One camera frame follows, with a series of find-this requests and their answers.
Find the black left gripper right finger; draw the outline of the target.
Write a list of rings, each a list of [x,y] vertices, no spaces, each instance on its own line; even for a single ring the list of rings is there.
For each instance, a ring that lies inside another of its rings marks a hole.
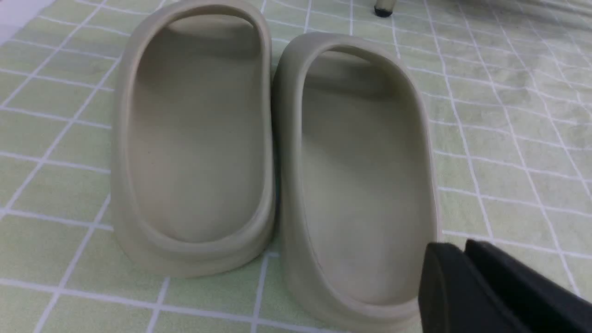
[[[486,241],[467,240],[465,255],[533,333],[590,333],[591,303]]]

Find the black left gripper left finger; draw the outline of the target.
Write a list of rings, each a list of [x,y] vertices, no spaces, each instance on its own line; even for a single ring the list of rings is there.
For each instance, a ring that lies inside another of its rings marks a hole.
[[[424,333],[530,333],[457,246],[425,248],[418,294]]]

